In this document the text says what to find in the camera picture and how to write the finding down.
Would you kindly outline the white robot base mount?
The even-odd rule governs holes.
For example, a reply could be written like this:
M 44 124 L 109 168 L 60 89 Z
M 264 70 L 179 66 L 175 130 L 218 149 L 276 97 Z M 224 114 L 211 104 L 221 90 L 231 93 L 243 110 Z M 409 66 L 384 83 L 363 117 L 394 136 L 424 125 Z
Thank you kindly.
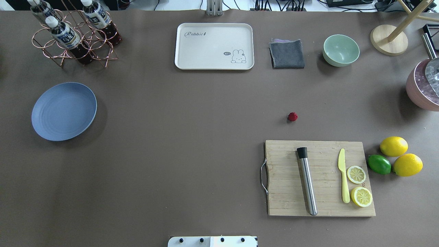
M 257 247 L 257 236 L 175 236 L 168 247 Z

